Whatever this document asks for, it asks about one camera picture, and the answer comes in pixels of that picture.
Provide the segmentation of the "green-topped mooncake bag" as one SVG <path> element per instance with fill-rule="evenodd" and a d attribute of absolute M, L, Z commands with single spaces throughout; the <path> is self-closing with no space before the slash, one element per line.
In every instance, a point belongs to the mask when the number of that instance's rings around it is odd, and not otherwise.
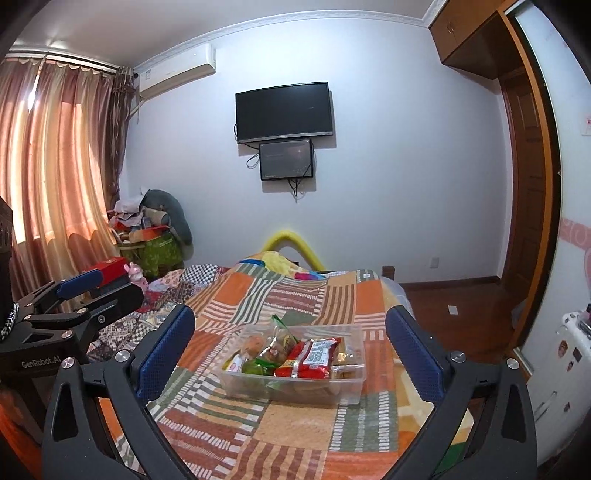
<path fill-rule="evenodd" d="M 266 367 L 280 367 L 291 350 L 297 346 L 298 339 L 290 332 L 287 325 L 277 315 L 271 317 L 271 329 L 263 342 L 263 349 L 256 356 L 256 361 Z"/>

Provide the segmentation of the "green box clutter pile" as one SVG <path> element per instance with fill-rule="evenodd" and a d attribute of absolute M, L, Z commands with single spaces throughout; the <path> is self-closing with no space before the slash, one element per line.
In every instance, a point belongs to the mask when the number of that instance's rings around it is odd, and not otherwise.
<path fill-rule="evenodd" d="M 182 268 L 193 254 L 193 237 L 179 201 L 160 189 L 119 200 L 107 212 L 120 255 L 148 280 Z"/>

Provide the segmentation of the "pink orange curtain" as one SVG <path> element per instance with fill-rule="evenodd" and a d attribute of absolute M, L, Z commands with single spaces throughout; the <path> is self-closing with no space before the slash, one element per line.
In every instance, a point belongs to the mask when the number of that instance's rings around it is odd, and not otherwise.
<path fill-rule="evenodd" d="M 1 196 L 13 211 L 15 297 L 115 256 L 107 213 L 119 198 L 132 97 L 127 69 L 2 61 Z"/>

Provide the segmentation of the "green wrapped cake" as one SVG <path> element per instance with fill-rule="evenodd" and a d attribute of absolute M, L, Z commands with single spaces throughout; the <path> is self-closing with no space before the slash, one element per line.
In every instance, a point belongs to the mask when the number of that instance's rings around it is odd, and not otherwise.
<path fill-rule="evenodd" d="M 276 368 L 276 364 L 263 361 L 262 359 L 252 359 L 243 363 L 242 374 L 273 376 Z"/>

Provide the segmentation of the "yellow foil snack packet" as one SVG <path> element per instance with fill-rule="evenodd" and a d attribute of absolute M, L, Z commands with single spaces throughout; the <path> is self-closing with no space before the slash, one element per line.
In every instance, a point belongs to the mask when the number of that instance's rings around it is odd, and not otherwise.
<path fill-rule="evenodd" d="M 242 373 L 243 364 L 245 364 L 245 356 L 238 351 L 223 363 L 222 370 L 231 373 Z"/>

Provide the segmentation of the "small wall monitor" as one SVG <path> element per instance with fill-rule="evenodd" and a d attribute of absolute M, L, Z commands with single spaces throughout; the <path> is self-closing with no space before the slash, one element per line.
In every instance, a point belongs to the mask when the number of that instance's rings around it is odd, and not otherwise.
<path fill-rule="evenodd" d="M 259 144 L 259 175 L 262 181 L 312 178 L 315 173 L 314 163 L 310 139 Z"/>

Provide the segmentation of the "red gift box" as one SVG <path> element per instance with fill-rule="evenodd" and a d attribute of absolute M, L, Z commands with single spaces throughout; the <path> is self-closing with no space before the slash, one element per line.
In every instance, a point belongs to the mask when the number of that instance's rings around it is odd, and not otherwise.
<path fill-rule="evenodd" d="M 121 286 L 129 282 L 126 267 L 128 262 L 123 257 L 111 257 L 98 262 L 83 273 L 90 274 L 90 287 L 92 289 L 104 288 L 110 285 Z"/>

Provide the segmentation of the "white sticker cabinet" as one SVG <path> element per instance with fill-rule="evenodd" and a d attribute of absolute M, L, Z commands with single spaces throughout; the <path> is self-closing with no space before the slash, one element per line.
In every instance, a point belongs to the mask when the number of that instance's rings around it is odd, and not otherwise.
<path fill-rule="evenodd" d="M 545 462 L 590 410 L 590 340 L 577 320 L 590 303 L 590 81 L 566 40 L 534 3 L 515 12 L 540 67 L 557 127 L 560 223 L 549 281 L 522 353 L 537 456 Z"/>

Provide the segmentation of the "red instant noodle packet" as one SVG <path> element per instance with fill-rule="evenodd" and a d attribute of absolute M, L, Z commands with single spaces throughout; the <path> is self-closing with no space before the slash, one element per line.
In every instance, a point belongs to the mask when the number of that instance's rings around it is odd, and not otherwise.
<path fill-rule="evenodd" d="M 297 343 L 274 376 L 290 379 L 326 380 L 332 375 L 332 361 L 341 338 L 310 339 Z"/>

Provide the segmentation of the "clear plastic storage bin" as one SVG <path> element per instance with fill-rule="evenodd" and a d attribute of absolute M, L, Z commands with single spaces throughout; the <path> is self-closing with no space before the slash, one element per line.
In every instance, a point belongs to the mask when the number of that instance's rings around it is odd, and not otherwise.
<path fill-rule="evenodd" d="M 367 379 L 363 332 L 355 325 L 242 329 L 223 350 L 215 375 L 228 396 L 307 405 L 356 405 Z"/>

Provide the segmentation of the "patchwork orange green blanket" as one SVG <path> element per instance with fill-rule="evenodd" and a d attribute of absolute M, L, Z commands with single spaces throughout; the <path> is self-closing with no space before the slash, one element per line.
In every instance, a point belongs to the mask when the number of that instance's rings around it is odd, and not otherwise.
<path fill-rule="evenodd" d="M 386 333 L 403 288 L 370 270 L 287 273 L 255 259 L 175 271 L 88 351 L 131 350 L 177 305 L 195 331 L 148 410 L 198 479 L 378 479 L 434 410 Z"/>

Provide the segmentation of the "clear bag orange cookies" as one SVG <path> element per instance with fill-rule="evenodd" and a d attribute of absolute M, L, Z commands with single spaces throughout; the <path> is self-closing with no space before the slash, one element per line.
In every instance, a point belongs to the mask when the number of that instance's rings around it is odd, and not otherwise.
<path fill-rule="evenodd" d="M 249 361 L 255 359 L 264 346 L 266 346 L 266 337 L 261 334 L 252 334 L 242 343 L 240 354 L 246 361 Z"/>

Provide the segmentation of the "brown wooden wardrobe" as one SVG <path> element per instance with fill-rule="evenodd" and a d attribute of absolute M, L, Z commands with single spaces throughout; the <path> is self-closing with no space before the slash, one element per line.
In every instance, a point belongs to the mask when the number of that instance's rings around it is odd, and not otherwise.
<path fill-rule="evenodd" d="M 524 346 L 539 313 L 560 213 L 556 123 L 540 62 L 516 19 L 520 5 L 442 1 L 427 22 L 445 66 L 500 89 L 509 215 L 501 285 L 517 302 L 509 351 Z"/>

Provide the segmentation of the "pink plush toy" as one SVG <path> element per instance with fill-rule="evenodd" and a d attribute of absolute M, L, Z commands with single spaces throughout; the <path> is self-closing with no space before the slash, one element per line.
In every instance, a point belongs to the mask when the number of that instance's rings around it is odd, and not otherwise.
<path fill-rule="evenodd" d="M 148 282 L 143 275 L 142 268 L 133 262 L 123 265 L 131 284 L 139 287 L 143 292 L 147 290 Z"/>

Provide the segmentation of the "white air conditioner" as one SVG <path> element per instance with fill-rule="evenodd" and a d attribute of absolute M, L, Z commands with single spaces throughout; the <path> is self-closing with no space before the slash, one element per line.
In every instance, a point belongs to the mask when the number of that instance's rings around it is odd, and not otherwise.
<path fill-rule="evenodd" d="M 204 44 L 168 57 L 139 74 L 141 100 L 152 99 L 216 71 L 215 49 Z"/>

